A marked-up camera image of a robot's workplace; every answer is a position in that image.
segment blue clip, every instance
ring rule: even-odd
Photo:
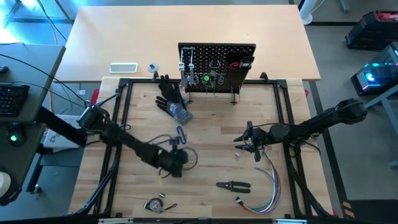
[[[185,139],[184,130],[182,129],[181,126],[178,126],[178,127],[177,127],[177,134],[178,134],[178,136],[179,136],[180,141],[181,141],[182,144],[187,143],[187,139]]]

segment black handle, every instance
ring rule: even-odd
[[[249,183],[231,181],[232,186],[251,187]]]
[[[236,189],[236,188],[233,188],[233,189],[231,189],[231,191],[232,192],[237,192],[237,193],[246,193],[246,194],[250,193],[250,189]]]

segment gray floor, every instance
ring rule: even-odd
[[[48,14],[54,19],[63,19],[62,13],[53,1],[44,1]],[[288,4],[288,0],[280,1],[60,1],[68,14],[74,18],[78,6],[84,5],[176,5],[176,4]],[[398,9],[394,0],[350,0],[350,14],[343,14],[338,0],[327,0],[314,12],[314,21],[357,21],[360,17],[373,10]],[[5,0],[0,3],[0,12],[8,14],[14,1]],[[43,18],[35,4],[21,6],[16,11],[16,18]],[[56,24],[58,29],[67,38],[71,29],[70,24]],[[358,97],[354,92],[349,78],[359,70],[368,60],[375,56],[375,52],[360,50],[348,50],[345,47],[344,36],[351,27],[306,27],[315,60],[322,79],[317,83],[320,98],[324,109],[335,106],[339,101],[347,98]],[[9,41],[14,38],[27,43],[53,44],[52,31],[48,24],[9,22],[3,29],[0,28],[0,42]],[[65,41],[57,35],[59,44]],[[68,84],[75,92],[79,89],[86,90],[82,95],[89,100],[98,83]],[[58,84],[52,85],[52,90],[64,97]],[[72,101],[75,96],[69,94]],[[55,113],[69,108],[69,104],[63,100],[56,100],[53,96],[53,107]],[[308,96],[308,105],[312,116],[316,115],[311,94]],[[66,114],[78,115],[81,109],[74,106]],[[336,156],[344,181],[346,193],[349,199],[398,199],[398,170],[388,167],[387,163],[398,159],[398,138],[389,123],[384,110],[380,107],[372,109],[365,121],[352,126],[339,124],[330,128]],[[338,209],[338,200],[328,163],[327,154],[323,141],[320,138],[318,144],[322,150],[322,163],[325,171],[326,181],[329,187],[333,207]],[[76,152],[76,160],[81,158],[81,151]],[[0,208],[0,220],[13,220],[17,218],[34,218],[64,215],[68,212],[68,206],[72,196],[74,184],[78,173],[77,167],[45,167],[39,179],[39,184],[44,192],[41,195],[21,193],[18,200],[12,204]]]

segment wooden work surface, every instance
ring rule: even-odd
[[[256,44],[247,78],[319,80],[320,74],[296,5],[80,7],[57,71],[63,82],[100,82],[111,63],[150,63],[181,78],[179,42]]]
[[[118,87],[119,78],[104,77],[99,93],[103,100],[111,96]],[[294,112],[294,120],[301,123],[310,118],[307,99],[301,80],[289,80],[289,95]],[[118,122],[124,108],[124,91]],[[160,134],[177,135],[176,120],[158,109],[155,97],[160,95],[156,84],[135,83],[128,113],[127,124],[131,133],[141,141],[148,141]],[[193,103],[188,110],[193,114],[183,130],[187,136],[187,145],[198,153],[198,164],[192,170],[183,172],[182,178],[168,177],[160,181],[158,170],[141,162],[135,152],[123,147],[118,180],[113,201],[112,213],[123,212],[125,217],[208,217],[208,218],[281,218],[284,214],[293,214],[287,170],[281,144],[268,147],[268,153],[276,166],[282,182],[282,195],[279,206],[268,215],[256,215],[235,202],[240,196],[249,206],[265,204],[272,195],[270,178],[254,167],[268,169],[265,159],[254,162],[253,154],[234,148],[233,139],[246,129],[246,122],[253,124],[278,122],[274,92],[271,85],[243,85],[241,101],[236,105],[230,103],[229,94],[192,93]],[[112,112],[114,101],[106,103],[103,108]],[[105,145],[93,144],[86,148],[81,162],[70,211],[77,211],[94,192],[98,185]],[[241,157],[236,160],[234,153]],[[307,185],[326,210],[331,212],[328,189],[323,175],[318,151],[312,147],[302,147],[302,160]],[[250,194],[237,194],[216,187],[217,182],[230,180],[249,182]],[[166,194],[165,206],[177,203],[178,206],[161,214],[143,209],[143,204],[159,193]],[[106,204],[104,194],[102,208]],[[298,192],[302,206],[302,194]]]

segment keyboard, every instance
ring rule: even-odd
[[[0,83],[0,117],[17,117],[29,88],[28,85]]]

